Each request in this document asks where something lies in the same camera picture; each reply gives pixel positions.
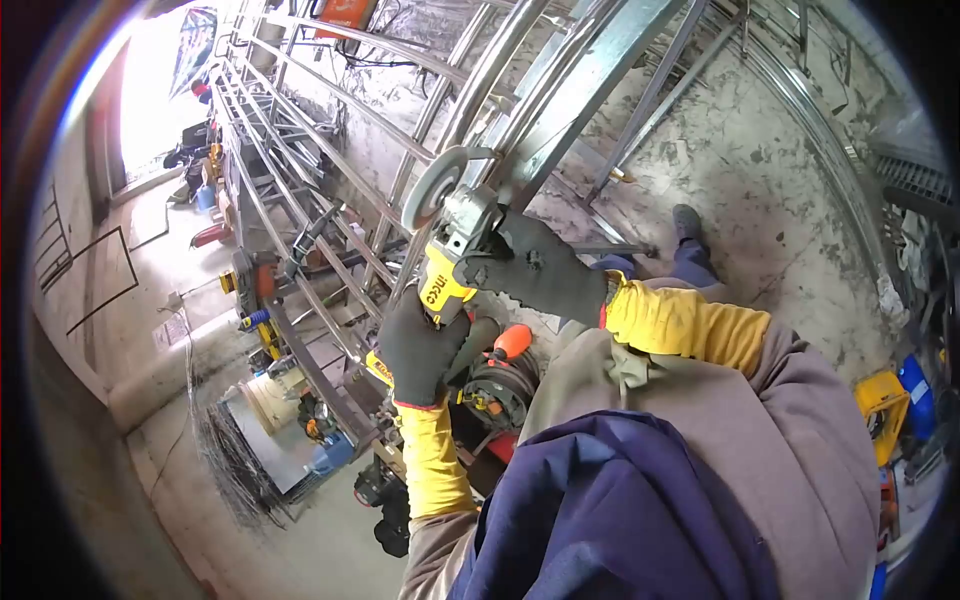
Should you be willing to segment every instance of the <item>ingco logo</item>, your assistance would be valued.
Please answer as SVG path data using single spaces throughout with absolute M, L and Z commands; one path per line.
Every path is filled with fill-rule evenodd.
M 394 382 L 394 374 L 387 369 L 386 365 L 384 365 L 380 361 L 376 361 L 375 363 L 373 363 L 373 368 L 376 369 L 377 372 L 379 372 L 381 375 L 383 375 L 383 377 L 387 381 L 389 381 L 390 383 Z
M 440 298 L 440 293 L 446 287 L 446 277 L 442 275 L 437 275 L 437 278 L 430 283 L 430 289 L 426 293 L 426 302 L 428 304 L 436 304 L 437 300 Z

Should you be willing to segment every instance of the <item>worn glove with hole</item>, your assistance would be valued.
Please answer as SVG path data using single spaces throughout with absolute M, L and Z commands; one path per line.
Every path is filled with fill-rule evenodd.
M 417 288 L 410 286 L 380 328 L 380 359 L 394 376 L 394 404 L 429 410 L 443 400 L 442 380 L 470 331 L 460 311 L 440 329 L 423 312 Z
M 602 327 L 607 276 L 593 271 L 546 223 L 508 210 L 492 235 L 513 256 L 465 256 L 453 271 L 461 285 L 504 292 L 523 306 Z

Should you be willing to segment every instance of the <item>blue container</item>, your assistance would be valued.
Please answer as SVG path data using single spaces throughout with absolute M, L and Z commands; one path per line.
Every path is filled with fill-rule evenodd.
M 211 208 L 217 202 L 217 186 L 201 186 L 201 188 L 197 190 L 195 198 L 197 199 L 197 208 L 200 210 Z
M 903 359 L 903 366 L 897 372 L 897 379 L 903 388 L 910 393 L 910 404 L 906 408 L 906 425 L 913 432 L 914 437 L 926 442 L 933 435 L 937 426 L 937 417 L 934 414 L 933 391 L 926 382 L 924 371 L 917 364 L 913 354 Z
M 323 444 L 313 450 L 313 463 L 306 468 L 326 477 L 350 461 L 353 456 L 353 444 L 339 431 L 326 436 Z

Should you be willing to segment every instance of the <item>gray shoe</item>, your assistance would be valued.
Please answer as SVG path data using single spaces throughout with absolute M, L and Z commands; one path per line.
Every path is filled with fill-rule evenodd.
M 700 225 L 700 215 L 687 204 L 677 204 L 673 207 L 673 227 L 677 231 L 678 243 L 684 240 L 703 242 L 704 230 Z

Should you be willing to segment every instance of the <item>power tool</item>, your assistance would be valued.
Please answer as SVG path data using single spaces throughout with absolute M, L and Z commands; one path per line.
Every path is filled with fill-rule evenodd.
M 471 160 L 491 158 L 496 158 L 496 153 L 490 148 L 448 148 L 424 170 L 400 214 L 400 222 L 412 231 L 433 229 L 418 294 L 426 317 L 436 327 L 453 321 L 477 292 L 453 278 L 457 261 L 468 254 L 493 253 L 488 247 L 490 233 L 503 218 L 496 193 L 484 184 L 459 185 Z M 394 386 L 393 376 L 375 351 L 367 355 L 366 365 L 373 376 Z

